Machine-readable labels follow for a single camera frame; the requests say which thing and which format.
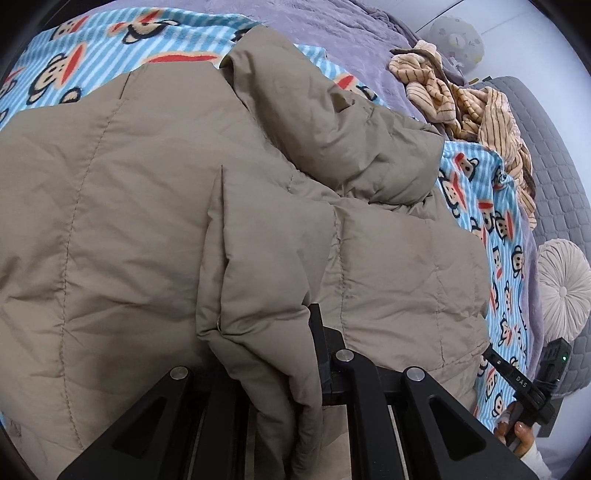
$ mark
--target lavender bedspread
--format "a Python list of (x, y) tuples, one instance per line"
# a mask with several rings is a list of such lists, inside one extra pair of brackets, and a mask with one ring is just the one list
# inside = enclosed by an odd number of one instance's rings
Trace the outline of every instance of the lavender bedspread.
[(388, 69), (391, 48), (409, 48), (391, 23), (349, 0), (115, 0), (92, 12), (126, 7), (173, 7), (202, 13), (237, 13), (270, 25), (293, 43), (324, 47), (329, 60), (375, 91), (393, 110), (424, 121)]

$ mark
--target gray quilted headboard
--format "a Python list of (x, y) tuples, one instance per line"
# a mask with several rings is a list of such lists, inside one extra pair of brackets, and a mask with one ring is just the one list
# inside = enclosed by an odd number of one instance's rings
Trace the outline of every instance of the gray quilted headboard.
[[(591, 208), (573, 159), (558, 130), (538, 100), (514, 77), (498, 77), (475, 88), (492, 86), (509, 99), (521, 136), (530, 149), (536, 184), (538, 245), (566, 238), (591, 260)], [(573, 354), (559, 396), (586, 387), (591, 381), (591, 317), (573, 342)]]

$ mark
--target orange striped cloth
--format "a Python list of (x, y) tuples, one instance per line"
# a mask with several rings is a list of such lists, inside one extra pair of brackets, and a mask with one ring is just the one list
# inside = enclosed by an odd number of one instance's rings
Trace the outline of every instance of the orange striped cloth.
[(531, 154), (507, 96), (491, 87), (476, 90), (448, 82), (437, 47), (424, 40), (405, 52), (396, 54), (388, 68), (406, 85), (407, 98), (429, 122), (443, 124), (450, 137), (478, 142), (503, 158), (533, 230), (537, 222)]

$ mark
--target hand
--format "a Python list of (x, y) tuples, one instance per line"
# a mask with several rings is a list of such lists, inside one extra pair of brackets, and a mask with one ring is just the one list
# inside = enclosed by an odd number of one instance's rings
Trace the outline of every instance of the hand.
[[(511, 412), (513, 410), (513, 406), (515, 403), (513, 402), (511, 405), (507, 407), (507, 412)], [(507, 435), (507, 431), (509, 430), (509, 424), (501, 421), (497, 424), (495, 431), (493, 432), (495, 437), (497, 437), (503, 445), (506, 445), (505, 435)], [(527, 452), (530, 451), (531, 446), (535, 442), (534, 432), (531, 427), (524, 425), (520, 421), (515, 424), (515, 436), (521, 442), (519, 446), (515, 449), (515, 455), (518, 458), (523, 457)]]

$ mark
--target beige puffer jacket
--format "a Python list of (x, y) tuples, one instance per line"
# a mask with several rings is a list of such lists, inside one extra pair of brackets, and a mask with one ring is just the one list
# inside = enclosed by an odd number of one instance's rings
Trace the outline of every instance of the beige puffer jacket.
[(468, 394), (488, 265), (434, 186), (442, 148), (265, 27), (220, 71), (147, 65), (16, 115), (0, 132), (0, 407), (33, 471), (55, 479), (211, 351), (259, 411), (260, 478), (343, 465), (346, 447), (320, 448), (345, 427), (322, 431), (313, 301), (376, 364)]

